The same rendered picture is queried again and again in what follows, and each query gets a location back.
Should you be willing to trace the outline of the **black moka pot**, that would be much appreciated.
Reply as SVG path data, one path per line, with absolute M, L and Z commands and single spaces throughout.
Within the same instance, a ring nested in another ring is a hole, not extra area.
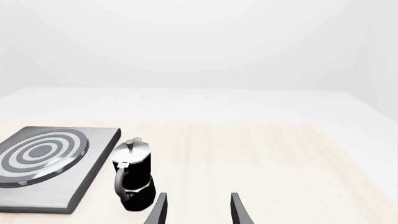
M 116 171 L 114 191 L 123 207 L 140 212 L 154 203 L 156 189 L 151 175 L 149 143 L 142 138 L 128 139 L 113 149 L 111 160 Z

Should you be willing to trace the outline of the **flat black stove plate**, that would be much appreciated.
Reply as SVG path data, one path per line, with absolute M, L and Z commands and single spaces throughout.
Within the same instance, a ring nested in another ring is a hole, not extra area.
M 0 143 L 0 213 L 73 213 L 120 137 L 120 128 L 22 128 Z

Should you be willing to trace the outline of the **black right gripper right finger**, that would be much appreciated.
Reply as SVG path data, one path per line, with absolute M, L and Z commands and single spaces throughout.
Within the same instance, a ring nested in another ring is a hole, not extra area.
M 233 224 L 254 224 L 236 192 L 231 194 L 230 210 Z

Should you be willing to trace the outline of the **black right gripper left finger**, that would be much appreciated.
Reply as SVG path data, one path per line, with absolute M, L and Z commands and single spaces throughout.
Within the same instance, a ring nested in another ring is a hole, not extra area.
M 165 224 L 167 218 L 167 194 L 162 192 L 144 224 Z

